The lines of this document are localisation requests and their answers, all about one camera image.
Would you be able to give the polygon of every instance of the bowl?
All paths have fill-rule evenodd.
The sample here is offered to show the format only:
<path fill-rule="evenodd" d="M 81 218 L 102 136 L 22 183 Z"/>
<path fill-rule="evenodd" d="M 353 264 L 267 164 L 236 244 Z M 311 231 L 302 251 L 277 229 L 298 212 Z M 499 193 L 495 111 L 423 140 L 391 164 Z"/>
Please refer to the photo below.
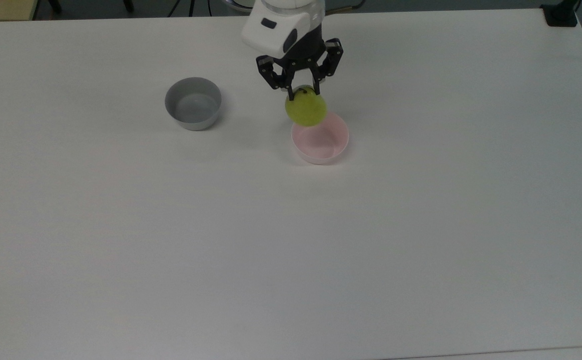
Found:
<path fill-rule="evenodd" d="M 170 87 L 164 102 L 167 111 L 177 123 L 196 132 L 217 121 L 222 94 L 211 80 L 188 77 Z"/>
<path fill-rule="evenodd" d="M 328 112 L 316 126 L 294 123 L 291 139 L 302 159 L 311 164 L 328 164 L 339 158 L 348 145 L 348 127 L 341 117 Z"/>

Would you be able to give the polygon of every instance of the floor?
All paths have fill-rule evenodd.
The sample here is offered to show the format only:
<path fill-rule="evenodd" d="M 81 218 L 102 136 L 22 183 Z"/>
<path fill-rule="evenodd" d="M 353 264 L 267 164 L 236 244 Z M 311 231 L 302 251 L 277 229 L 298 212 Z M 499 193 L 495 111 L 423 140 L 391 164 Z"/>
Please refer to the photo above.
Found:
<path fill-rule="evenodd" d="M 224 0 L 180 0 L 173 17 L 186 17 L 193 1 L 193 16 L 243 16 L 229 8 Z M 48 0 L 39 0 L 35 20 L 68 19 L 117 19 L 117 18 L 165 18 L 177 0 L 133 0 L 135 11 L 126 12 L 122 0 L 60 0 L 63 11 L 53 13 Z M 326 0 L 327 9 L 356 3 L 358 0 Z M 533 9 L 543 3 L 559 0 L 369 0 L 359 12 L 412 12 L 432 10 L 473 9 Z M 582 25 L 582 3 L 577 16 Z"/>

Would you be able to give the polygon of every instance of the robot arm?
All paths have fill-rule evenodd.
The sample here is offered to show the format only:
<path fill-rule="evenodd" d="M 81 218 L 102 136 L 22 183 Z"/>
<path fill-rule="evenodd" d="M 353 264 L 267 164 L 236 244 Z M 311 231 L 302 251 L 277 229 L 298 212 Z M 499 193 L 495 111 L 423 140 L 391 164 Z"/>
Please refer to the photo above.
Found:
<path fill-rule="evenodd" d="M 264 54 L 256 59 L 260 75 L 272 89 L 287 91 L 291 101 L 296 71 L 309 69 L 319 94 L 320 83 L 335 74 L 344 53 L 339 39 L 322 39 L 324 17 L 324 0 L 256 0 L 242 29 L 244 42 Z M 282 73 L 275 73 L 273 64 Z"/>

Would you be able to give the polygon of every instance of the pink bowl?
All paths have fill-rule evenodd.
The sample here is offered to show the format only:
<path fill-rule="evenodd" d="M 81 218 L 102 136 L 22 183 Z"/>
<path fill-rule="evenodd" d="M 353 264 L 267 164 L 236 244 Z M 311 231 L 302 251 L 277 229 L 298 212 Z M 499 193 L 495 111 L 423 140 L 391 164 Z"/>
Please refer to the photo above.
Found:
<path fill-rule="evenodd" d="M 300 157 L 312 164 L 326 164 L 337 159 L 348 144 L 348 127 L 341 117 L 329 112 L 316 126 L 293 124 L 291 138 Z"/>

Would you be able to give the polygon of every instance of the white table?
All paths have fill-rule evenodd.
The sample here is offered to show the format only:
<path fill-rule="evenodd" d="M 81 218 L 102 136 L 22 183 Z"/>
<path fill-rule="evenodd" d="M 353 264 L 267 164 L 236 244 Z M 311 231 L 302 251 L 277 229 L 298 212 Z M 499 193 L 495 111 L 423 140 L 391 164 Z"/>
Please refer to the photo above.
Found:
<path fill-rule="evenodd" d="M 315 166 L 244 21 L 0 23 L 0 360 L 582 346 L 580 28 L 328 17 L 352 140 Z M 164 109 L 189 76 L 224 93 L 205 132 Z"/>

